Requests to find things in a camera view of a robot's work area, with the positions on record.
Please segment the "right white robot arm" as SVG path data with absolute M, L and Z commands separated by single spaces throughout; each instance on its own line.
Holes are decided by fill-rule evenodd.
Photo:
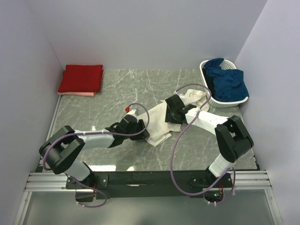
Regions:
M 216 136 L 219 155 L 207 168 L 206 183 L 216 187 L 222 182 L 222 173 L 229 169 L 238 158 L 247 153 L 254 142 L 240 117 L 224 117 L 202 111 L 199 107 L 184 105 L 179 95 L 166 100 L 165 122 L 192 124 Z

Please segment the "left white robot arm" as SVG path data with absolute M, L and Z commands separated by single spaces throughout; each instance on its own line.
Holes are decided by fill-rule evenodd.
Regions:
M 77 180 L 82 188 L 96 186 L 94 172 L 76 158 L 85 149 L 113 148 L 124 140 L 145 140 L 150 136 L 142 119 L 126 115 L 120 122 L 95 132 L 76 131 L 63 126 L 39 149 L 39 154 L 55 174 L 64 173 Z

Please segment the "cream white t shirt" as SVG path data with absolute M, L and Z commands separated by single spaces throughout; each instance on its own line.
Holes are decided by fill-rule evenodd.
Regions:
M 183 95 L 180 94 L 180 98 L 184 105 L 192 104 L 200 107 L 207 100 L 206 94 L 200 90 L 188 89 Z M 157 106 L 148 110 L 149 117 L 146 113 L 139 115 L 137 118 L 142 119 L 144 124 L 149 123 L 146 130 L 150 136 L 146 141 L 153 147 L 158 146 L 168 138 L 170 138 L 171 132 L 180 132 L 180 124 L 172 124 L 165 122 L 165 114 L 167 109 L 167 103 L 163 100 Z

